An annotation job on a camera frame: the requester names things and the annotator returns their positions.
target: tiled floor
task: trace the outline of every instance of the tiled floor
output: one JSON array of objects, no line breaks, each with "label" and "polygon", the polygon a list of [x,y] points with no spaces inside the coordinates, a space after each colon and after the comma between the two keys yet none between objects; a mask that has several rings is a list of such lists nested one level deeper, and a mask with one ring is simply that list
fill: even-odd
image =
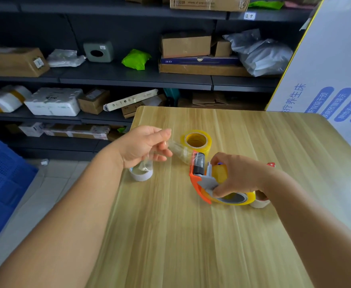
[{"label": "tiled floor", "polygon": [[0,234],[0,265],[69,190],[89,162],[28,160],[40,170]]}]

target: blue plastic crate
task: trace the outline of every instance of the blue plastic crate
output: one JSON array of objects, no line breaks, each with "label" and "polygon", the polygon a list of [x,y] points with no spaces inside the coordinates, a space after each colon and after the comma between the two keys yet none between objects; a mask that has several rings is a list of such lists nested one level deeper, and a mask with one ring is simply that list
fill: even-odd
[{"label": "blue plastic crate", "polygon": [[0,232],[37,172],[38,169],[0,141]]}]

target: forearm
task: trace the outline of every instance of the forearm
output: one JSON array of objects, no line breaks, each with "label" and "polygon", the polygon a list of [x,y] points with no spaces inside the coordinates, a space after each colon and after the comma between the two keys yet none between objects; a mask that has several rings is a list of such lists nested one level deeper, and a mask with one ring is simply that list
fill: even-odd
[{"label": "forearm", "polygon": [[100,250],[123,169],[102,150],[0,267],[0,287],[84,287]]},{"label": "forearm", "polygon": [[316,287],[351,287],[351,230],[289,175],[264,187]]}]

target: yellow tape roll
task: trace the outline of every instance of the yellow tape roll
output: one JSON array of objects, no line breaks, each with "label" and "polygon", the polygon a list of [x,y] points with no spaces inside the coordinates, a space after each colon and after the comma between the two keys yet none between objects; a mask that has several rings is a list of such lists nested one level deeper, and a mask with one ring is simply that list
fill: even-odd
[{"label": "yellow tape roll", "polygon": [[181,136],[181,144],[190,150],[202,152],[207,159],[211,148],[211,137],[205,131],[190,130]]}]

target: hand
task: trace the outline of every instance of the hand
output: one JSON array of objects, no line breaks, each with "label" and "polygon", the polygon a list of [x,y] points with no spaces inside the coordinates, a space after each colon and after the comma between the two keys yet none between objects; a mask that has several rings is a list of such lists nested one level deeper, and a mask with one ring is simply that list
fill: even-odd
[{"label": "hand", "polygon": [[234,192],[247,193],[262,190],[269,174],[276,171],[266,163],[242,155],[218,152],[211,159],[211,164],[216,165],[220,162],[226,165],[228,178],[214,189],[213,195],[217,198]]},{"label": "hand", "polygon": [[110,147],[118,151],[124,168],[137,165],[152,149],[156,153],[150,159],[163,162],[166,157],[173,155],[166,144],[171,134],[171,129],[142,125],[130,130],[107,148]]}]

